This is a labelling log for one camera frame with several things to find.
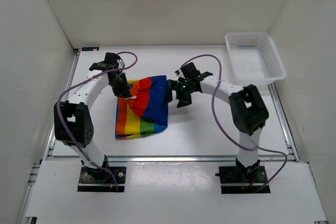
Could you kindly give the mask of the rainbow striped shorts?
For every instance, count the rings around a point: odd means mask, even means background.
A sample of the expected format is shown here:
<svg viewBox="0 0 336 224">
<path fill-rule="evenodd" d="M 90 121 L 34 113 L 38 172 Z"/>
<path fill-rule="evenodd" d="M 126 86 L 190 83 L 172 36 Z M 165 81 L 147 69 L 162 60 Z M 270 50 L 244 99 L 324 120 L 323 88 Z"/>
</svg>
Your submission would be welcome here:
<svg viewBox="0 0 336 224">
<path fill-rule="evenodd" d="M 125 140 L 163 132 L 168 126 L 166 76 L 128 81 L 133 99 L 118 98 L 115 138 Z"/>
</svg>

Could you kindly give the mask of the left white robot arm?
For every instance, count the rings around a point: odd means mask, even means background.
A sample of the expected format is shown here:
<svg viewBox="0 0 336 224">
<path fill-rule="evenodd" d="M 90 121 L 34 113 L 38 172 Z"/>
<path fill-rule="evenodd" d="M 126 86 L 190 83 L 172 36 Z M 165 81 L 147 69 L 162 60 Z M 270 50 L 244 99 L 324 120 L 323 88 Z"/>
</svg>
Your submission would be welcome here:
<svg viewBox="0 0 336 224">
<path fill-rule="evenodd" d="M 90 109 L 107 86 L 117 98 L 132 98 L 124 73 L 128 67 L 121 54 L 106 53 L 103 61 L 90 66 L 85 80 L 64 91 L 54 105 L 55 138 L 79 155 L 88 174 L 98 182 L 105 182 L 112 173 L 107 157 L 93 141 Z"/>
</svg>

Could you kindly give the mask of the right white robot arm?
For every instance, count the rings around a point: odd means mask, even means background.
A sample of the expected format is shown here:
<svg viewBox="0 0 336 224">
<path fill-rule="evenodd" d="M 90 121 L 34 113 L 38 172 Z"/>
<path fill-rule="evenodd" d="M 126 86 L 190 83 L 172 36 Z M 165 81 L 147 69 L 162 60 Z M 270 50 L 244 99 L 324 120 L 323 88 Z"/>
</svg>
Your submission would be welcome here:
<svg viewBox="0 0 336 224">
<path fill-rule="evenodd" d="M 177 80 L 167 81 L 165 102 L 173 100 L 172 92 L 176 92 L 177 107 L 192 104 L 191 94 L 200 92 L 212 95 L 212 112 L 215 112 L 216 98 L 230 106 L 233 123 L 239 131 L 239 147 L 236 158 L 236 177 L 247 182 L 254 177 L 260 166 L 258 155 L 259 139 L 262 128 L 269 118 L 269 112 L 256 86 L 246 87 L 222 81 L 210 72 L 201 73 L 193 62 L 182 66 L 175 72 Z"/>
</svg>

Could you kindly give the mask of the black label sticker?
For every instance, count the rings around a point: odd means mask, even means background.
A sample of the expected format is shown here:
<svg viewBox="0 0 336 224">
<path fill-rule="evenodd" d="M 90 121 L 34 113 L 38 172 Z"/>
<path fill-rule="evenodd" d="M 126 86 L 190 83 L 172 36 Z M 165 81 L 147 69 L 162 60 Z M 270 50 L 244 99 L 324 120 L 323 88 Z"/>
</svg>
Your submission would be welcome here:
<svg viewBox="0 0 336 224">
<path fill-rule="evenodd" d="M 99 51 L 100 47 L 82 47 L 81 51 Z"/>
</svg>

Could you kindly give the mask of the white plastic basket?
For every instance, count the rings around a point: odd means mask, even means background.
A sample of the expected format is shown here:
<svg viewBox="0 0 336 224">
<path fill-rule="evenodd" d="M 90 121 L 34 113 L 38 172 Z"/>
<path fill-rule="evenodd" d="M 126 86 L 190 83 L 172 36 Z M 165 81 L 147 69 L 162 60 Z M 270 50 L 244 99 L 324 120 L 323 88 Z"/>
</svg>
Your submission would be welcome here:
<svg viewBox="0 0 336 224">
<path fill-rule="evenodd" d="M 275 43 L 268 33 L 227 33 L 225 43 L 238 84 L 265 86 L 287 76 Z"/>
</svg>

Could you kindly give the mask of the aluminium front rail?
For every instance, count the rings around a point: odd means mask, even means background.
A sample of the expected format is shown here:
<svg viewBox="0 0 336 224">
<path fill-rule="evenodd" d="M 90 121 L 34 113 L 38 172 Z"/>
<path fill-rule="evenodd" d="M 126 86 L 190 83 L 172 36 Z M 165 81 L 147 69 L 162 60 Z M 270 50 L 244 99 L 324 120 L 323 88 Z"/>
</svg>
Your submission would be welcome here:
<svg viewBox="0 0 336 224">
<path fill-rule="evenodd" d="M 108 156 L 109 162 L 234 162 L 235 156 Z M 281 162 L 283 156 L 262 156 L 262 162 Z M 289 162 L 297 162 L 294 155 L 287 156 Z M 47 161 L 74 161 L 78 156 L 48 156 Z"/>
</svg>

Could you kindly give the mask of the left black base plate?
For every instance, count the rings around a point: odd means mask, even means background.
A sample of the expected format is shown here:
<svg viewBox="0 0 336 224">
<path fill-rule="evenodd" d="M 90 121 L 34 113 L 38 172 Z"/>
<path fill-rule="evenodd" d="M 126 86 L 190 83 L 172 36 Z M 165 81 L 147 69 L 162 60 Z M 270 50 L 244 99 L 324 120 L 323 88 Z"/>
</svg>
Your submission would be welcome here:
<svg viewBox="0 0 336 224">
<path fill-rule="evenodd" d="M 112 166 L 109 167 L 109 170 L 117 182 L 114 181 L 114 178 L 108 172 L 82 166 L 77 191 L 123 193 L 125 190 L 127 168 L 125 166 Z"/>
</svg>

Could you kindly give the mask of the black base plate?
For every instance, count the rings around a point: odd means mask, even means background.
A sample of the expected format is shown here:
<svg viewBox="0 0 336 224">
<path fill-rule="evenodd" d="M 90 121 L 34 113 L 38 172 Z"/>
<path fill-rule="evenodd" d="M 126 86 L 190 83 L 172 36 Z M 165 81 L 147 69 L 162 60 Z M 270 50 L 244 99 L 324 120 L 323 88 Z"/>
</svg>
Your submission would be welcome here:
<svg viewBox="0 0 336 224">
<path fill-rule="evenodd" d="M 125 190 L 127 168 L 125 166 L 112 166 L 109 167 L 109 170 L 117 182 L 114 181 L 114 178 L 108 172 L 82 166 L 77 191 L 123 193 Z"/>
<path fill-rule="evenodd" d="M 269 185 L 264 166 L 259 166 L 251 174 L 244 176 L 236 166 L 220 166 L 215 174 L 219 177 L 221 194 L 269 194 Z"/>
</svg>

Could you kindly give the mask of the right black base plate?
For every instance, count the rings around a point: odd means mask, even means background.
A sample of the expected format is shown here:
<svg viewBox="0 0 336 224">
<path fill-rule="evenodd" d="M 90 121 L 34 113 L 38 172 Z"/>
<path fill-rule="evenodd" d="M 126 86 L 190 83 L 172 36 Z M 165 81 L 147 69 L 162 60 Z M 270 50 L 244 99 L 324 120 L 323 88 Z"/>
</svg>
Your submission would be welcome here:
<svg viewBox="0 0 336 224">
<path fill-rule="evenodd" d="M 219 177 L 221 194 L 269 194 L 269 185 L 264 166 L 259 166 L 251 174 L 244 176 L 236 166 L 220 166 L 215 174 Z"/>
</svg>

